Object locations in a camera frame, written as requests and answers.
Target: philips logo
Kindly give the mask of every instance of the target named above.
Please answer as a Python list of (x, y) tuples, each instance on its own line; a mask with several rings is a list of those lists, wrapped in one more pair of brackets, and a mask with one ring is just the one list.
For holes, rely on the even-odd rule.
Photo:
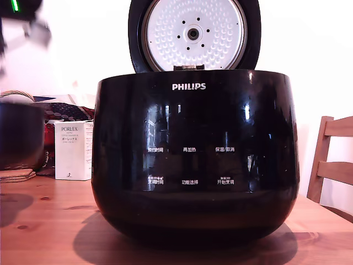
[(205, 90), (206, 83), (192, 83), (192, 84), (173, 84), (172, 90)]

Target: white wall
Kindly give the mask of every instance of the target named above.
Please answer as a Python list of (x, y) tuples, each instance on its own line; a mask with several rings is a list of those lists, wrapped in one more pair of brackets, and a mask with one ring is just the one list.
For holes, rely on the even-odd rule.
[[(27, 44), (7, 56), (0, 89), (32, 94), (95, 94), (102, 78), (133, 73), (127, 40), (129, 0), (44, 0), (53, 33), (48, 51)], [(322, 115), (353, 115), (351, 0), (260, 0), (259, 70), (291, 77), (306, 195)], [(5, 37), (20, 28), (5, 24)], [(353, 162), (353, 141), (332, 139), (329, 161)], [(353, 187), (325, 180), (322, 204), (353, 214)]]

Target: black pot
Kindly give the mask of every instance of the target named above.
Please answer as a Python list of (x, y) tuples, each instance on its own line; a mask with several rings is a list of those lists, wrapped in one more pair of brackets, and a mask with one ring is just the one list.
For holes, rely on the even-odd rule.
[(0, 171), (38, 168), (44, 155), (44, 132), (41, 108), (0, 103)]
[(297, 198), (295, 111), (280, 73), (105, 79), (93, 141), (97, 205), (139, 240), (248, 242), (280, 227)]

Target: black rice cooker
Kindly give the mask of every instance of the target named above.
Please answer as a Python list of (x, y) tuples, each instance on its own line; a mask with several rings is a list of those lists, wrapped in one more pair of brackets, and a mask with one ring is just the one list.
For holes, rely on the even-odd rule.
[(245, 243), (278, 229), (299, 186), (290, 80), (256, 71), (257, 0), (133, 0), (136, 74), (99, 84), (94, 197), (148, 242)]

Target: white box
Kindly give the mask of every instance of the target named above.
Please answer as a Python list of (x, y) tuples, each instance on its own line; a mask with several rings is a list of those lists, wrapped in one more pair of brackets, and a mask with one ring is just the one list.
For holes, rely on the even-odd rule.
[(92, 121), (56, 122), (55, 179), (87, 181), (92, 178)]

